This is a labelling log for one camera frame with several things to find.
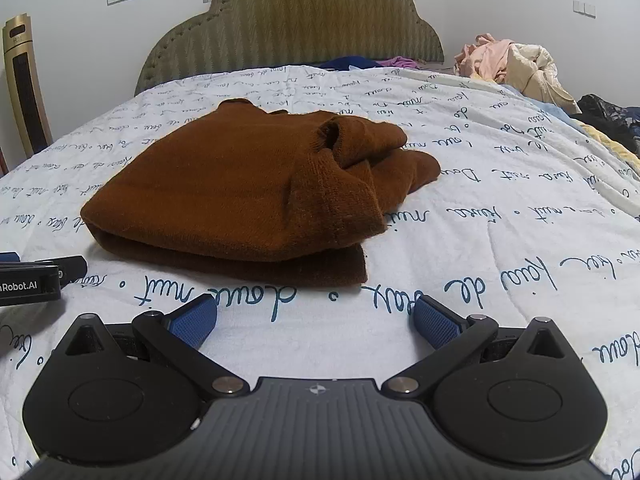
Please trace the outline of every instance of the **white bedspread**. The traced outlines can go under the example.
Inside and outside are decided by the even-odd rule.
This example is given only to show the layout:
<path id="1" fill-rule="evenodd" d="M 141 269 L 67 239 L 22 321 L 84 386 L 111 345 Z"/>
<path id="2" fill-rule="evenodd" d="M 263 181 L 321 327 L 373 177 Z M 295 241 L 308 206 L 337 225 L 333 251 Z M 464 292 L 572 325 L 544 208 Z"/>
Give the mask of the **white bedspread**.
<path id="1" fill-rule="evenodd" d="M 95 190 L 149 144 L 233 97 L 267 111 L 322 108 L 397 123 L 408 148 L 440 161 L 438 180 L 410 195 L 387 216 L 388 230 L 364 244 L 362 287 L 242 283 L 123 262 L 94 242 L 79 211 Z M 495 84 L 391 68 L 289 66 L 148 90 L 0 179 L 0 251 L 23 261 L 84 254 L 89 263 L 61 301 L 0 309 L 0 478 L 37 460 L 22 402 L 76 316 L 128 322 L 209 290 L 220 296 L 218 325 L 201 351 L 251 384 L 260 375 L 380 384 L 429 351 L 408 315 L 419 291 L 461 316 L 482 310 L 503 326 L 549 316 L 607 401 L 593 460 L 629 480 L 634 456 L 640 471 L 639 219 L 640 178 L 628 166 Z"/>

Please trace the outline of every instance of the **brown sweater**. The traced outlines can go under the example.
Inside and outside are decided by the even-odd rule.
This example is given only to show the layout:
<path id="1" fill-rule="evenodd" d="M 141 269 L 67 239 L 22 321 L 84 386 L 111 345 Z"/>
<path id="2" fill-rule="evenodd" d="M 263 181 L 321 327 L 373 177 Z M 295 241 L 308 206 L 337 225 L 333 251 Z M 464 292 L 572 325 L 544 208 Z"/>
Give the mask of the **brown sweater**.
<path id="1" fill-rule="evenodd" d="M 149 146 L 81 211 L 124 258 L 283 285 L 366 281 L 359 243 L 440 174 L 393 124 L 244 99 Z"/>

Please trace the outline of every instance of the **gold heater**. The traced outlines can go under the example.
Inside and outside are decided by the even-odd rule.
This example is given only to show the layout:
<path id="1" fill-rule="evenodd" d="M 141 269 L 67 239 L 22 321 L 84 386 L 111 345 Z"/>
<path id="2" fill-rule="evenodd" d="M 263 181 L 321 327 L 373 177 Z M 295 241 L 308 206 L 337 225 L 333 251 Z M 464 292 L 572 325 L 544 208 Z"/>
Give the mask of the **gold heater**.
<path id="1" fill-rule="evenodd" d="M 52 139 L 38 84 L 28 15 L 20 14 L 6 22 L 2 28 L 2 45 L 15 122 L 24 151 L 30 157 L 49 146 Z"/>

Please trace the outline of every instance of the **metal bolt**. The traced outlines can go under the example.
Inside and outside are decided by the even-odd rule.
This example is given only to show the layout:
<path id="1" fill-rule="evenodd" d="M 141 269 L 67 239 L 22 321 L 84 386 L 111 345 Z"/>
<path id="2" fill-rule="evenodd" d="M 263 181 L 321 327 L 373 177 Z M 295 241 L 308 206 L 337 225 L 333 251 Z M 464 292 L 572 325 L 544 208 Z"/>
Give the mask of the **metal bolt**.
<path id="1" fill-rule="evenodd" d="M 386 382 L 390 390 L 399 394 L 410 394 L 418 389 L 418 381 L 411 377 L 393 377 Z"/>
<path id="2" fill-rule="evenodd" d="M 244 381 L 238 377 L 223 376 L 213 381 L 211 386 L 221 394 L 234 394 L 242 390 Z"/>

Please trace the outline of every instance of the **logo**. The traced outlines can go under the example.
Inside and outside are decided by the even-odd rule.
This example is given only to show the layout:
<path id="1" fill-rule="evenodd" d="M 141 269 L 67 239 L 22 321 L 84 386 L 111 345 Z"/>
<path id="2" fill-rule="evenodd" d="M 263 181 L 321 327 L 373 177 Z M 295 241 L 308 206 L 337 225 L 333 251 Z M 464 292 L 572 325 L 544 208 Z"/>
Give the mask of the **logo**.
<path id="1" fill-rule="evenodd" d="M 2 292 L 13 292 L 14 290 L 32 290 L 37 289 L 36 282 L 22 282 L 22 283 L 0 283 L 0 290 Z"/>
<path id="2" fill-rule="evenodd" d="M 312 394 L 319 396 L 324 394 L 325 392 L 328 392 L 329 390 L 324 386 L 322 386 L 322 384 L 314 384 L 311 388 L 309 388 L 309 391 Z"/>

